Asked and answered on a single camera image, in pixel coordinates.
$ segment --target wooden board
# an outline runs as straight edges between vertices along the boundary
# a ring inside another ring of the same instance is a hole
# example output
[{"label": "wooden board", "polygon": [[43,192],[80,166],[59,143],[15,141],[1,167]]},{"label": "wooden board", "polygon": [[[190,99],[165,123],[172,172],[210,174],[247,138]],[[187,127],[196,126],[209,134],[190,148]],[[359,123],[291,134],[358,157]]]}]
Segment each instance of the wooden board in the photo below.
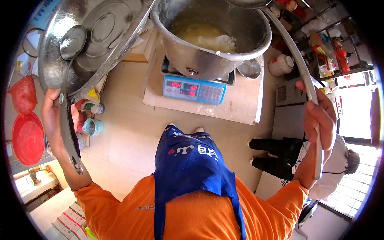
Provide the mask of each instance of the wooden board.
[{"label": "wooden board", "polygon": [[[263,98],[263,71],[260,77],[255,80],[247,79],[237,73],[235,85],[227,87],[223,103],[220,105],[166,98],[162,93],[164,75],[160,72],[164,54],[164,46],[160,44],[153,54],[148,68],[144,104],[250,125],[259,123]],[[263,56],[260,56],[258,60],[263,70]]]}]

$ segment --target digital scale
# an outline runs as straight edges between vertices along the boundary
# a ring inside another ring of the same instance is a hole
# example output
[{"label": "digital scale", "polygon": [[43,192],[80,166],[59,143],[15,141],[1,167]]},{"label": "digital scale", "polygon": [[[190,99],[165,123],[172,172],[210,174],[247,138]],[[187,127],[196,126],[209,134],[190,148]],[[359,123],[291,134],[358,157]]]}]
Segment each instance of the digital scale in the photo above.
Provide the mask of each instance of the digital scale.
[{"label": "digital scale", "polygon": [[167,57],[164,57],[161,73],[164,74],[163,95],[165,97],[198,103],[220,105],[223,102],[227,85],[235,84],[235,71],[228,76],[210,81],[192,79],[175,70]]},{"label": "digital scale", "polygon": [[219,105],[223,102],[226,89],[227,86],[220,83],[180,76],[164,76],[165,97]]}]

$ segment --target person in white shirt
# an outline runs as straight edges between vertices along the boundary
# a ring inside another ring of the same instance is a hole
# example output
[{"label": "person in white shirt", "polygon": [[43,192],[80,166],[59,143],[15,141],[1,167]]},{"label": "person in white shirt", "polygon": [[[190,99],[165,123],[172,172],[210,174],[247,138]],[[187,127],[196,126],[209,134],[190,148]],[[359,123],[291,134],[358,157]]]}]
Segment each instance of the person in white shirt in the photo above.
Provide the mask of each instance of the person in white shirt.
[{"label": "person in white shirt", "polygon": [[[271,175],[290,181],[309,148],[306,140],[284,138],[251,139],[248,146],[255,150],[265,150],[275,157],[254,157],[250,164]],[[309,199],[324,199],[333,193],[345,174],[356,172],[360,164],[359,154],[348,149],[342,136],[336,135],[332,153],[323,167],[323,176],[312,187]]]}]

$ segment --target tiled floor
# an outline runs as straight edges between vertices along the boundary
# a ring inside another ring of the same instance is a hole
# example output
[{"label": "tiled floor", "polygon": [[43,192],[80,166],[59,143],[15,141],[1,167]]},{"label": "tiled floor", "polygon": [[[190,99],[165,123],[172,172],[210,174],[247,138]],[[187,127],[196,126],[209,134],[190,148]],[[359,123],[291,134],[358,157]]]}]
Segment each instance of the tiled floor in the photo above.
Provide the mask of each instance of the tiled floor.
[{"label": "tiled floor", "polygon": [[[265,54],[265,61],[277,55],[274,49]],[[142,103],[148,64],[120,63],[109,75],[101,101],[106,111],[97,119],[104,122],[104,131],[91,137],[91,147],[82,153],[84,165],[93,180],[122,200],[135,183],[154,172],[154,156],[160,136],[170,122],[185,133],[203,126],[212,135],[228,168],[254,191],[261,171],[249,165],[257,153],[247,147],[253,137],[270,137],[278,81],[265,69],[262,117],[250,126],[217,118],[154,108]]]}]

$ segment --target red mesh bag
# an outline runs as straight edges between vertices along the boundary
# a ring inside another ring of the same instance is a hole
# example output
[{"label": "red mesh bag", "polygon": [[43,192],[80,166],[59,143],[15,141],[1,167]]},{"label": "red mesh bag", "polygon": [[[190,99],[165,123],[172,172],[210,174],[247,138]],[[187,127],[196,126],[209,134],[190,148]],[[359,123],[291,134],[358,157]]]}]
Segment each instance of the red mesh bag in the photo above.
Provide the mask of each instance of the red mesh bag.
[{"label": "red mesh bag", "polygon": [[32,75],[28,75],[15,83],[8,93],[12,95],[13,107],[16,112],[24,117],[36,107],[36,89]]}]

